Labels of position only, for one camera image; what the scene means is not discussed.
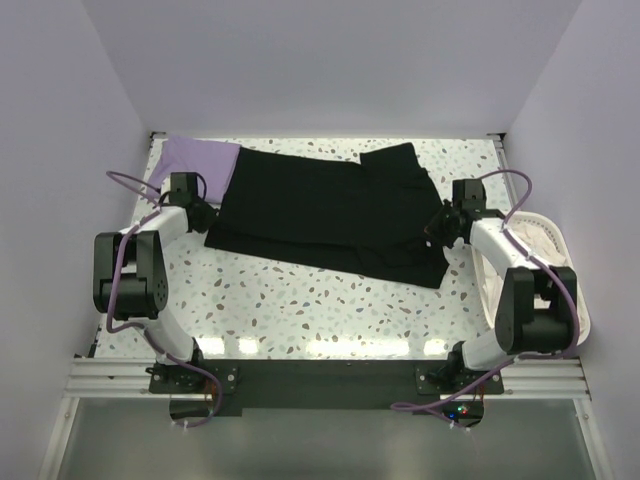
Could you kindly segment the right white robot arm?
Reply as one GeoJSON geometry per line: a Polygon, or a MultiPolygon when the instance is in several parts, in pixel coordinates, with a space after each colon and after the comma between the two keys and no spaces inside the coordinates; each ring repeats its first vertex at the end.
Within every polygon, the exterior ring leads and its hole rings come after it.
{"type": "Polygon", "coordinates": [[[459,347],[461,359],[445,369],[448,386],[469,392],[481,371],[516,359],[560,358],[578,345],[578,282],[569,266],[540,258],[508,225],[509,217],[487,207],[480,179],[453,182],[452,199],[425,228],[427,239],[452,247],[461,239],[484,256],[502,280],[494,324],[459,347]]]}

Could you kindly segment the black t shirt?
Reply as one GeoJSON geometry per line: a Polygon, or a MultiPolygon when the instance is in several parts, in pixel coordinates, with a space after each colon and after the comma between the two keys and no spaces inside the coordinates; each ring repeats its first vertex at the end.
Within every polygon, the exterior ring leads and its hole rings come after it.
{"type": "Polygon", "coordinates": [[[437,289],[442,206],[412,144],[330,161],[241,149],[205,246],[437,289]]]}

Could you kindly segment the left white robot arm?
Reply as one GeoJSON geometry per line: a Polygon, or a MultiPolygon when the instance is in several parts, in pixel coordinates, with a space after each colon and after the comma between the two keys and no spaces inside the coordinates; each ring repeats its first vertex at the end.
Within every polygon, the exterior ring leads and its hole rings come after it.
{"type": "Polygon", "coordinates": [[[93,302],[105,315],[106,331],[138,332],[159,365],[174,366],[171,378],[185,392],[205,385],[207,368],[197,341],[168,307],[164,248],[215,223],[218,210],[207,193],[203,175],[172,173],[165,188],[140,194],[151,203],[148,214],[120,231],[98,234],[93,247],[93,302]]]}

